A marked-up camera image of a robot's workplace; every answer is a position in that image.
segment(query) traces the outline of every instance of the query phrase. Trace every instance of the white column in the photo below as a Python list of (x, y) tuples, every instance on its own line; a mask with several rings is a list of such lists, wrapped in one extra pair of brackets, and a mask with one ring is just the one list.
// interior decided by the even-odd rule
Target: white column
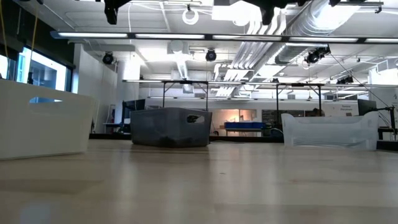
[(140, 63), (132, 60), (118, 62), (118, 84), (116, 87), (115, 123), (122, 121), (122, 102), (139, 99), (139, 84), (126, 83), (123, 80), (138, 80), (140, 76)]

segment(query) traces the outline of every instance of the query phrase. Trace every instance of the translucent plastic container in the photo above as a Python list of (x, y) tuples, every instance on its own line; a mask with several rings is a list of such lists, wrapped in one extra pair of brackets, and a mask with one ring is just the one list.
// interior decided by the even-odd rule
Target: translucent plastic container
[(211, 112), (161, 108), (131, 112), (134, 144), (157, 147), (202, 147), (209, 144)]
[(378, 113), (352, 117), (294, 118), (282, 114), (285, 146), (349, 147), (376, 150)]

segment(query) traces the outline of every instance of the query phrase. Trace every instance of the gray plastic bin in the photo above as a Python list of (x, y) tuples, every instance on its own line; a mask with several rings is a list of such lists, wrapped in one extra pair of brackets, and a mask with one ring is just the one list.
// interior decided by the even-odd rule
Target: gray plastic bin
[(157, 147), (201, 147), (209, 144), (211, 112), (161, 108), (131, 112), (134, 144)]

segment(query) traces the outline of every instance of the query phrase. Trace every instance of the white plastic bin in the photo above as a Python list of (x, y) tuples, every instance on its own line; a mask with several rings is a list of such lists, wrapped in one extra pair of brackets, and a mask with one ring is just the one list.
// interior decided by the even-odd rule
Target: white plastic bin
[[(29, 103), (35, 97), (60, 101)], [(0, 159), (86, 151), (94, 105), (88, 96), (0, 80)]]
[(201, 147), (209, 144), (211, 112), (184, 108), (132, 111), (130, 125), (134, 144)]
[(282, 114), (285, 146), (350, 147), (376, 150), (378, 113), (353, 117), (294, 118)]

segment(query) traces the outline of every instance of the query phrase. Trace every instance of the wooden floor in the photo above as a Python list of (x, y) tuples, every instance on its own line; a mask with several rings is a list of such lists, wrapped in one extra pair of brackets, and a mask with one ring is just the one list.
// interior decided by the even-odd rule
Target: wooden floor
[(398, 223), (398, 154), (213, 143), (0, 162), (0, 223)]

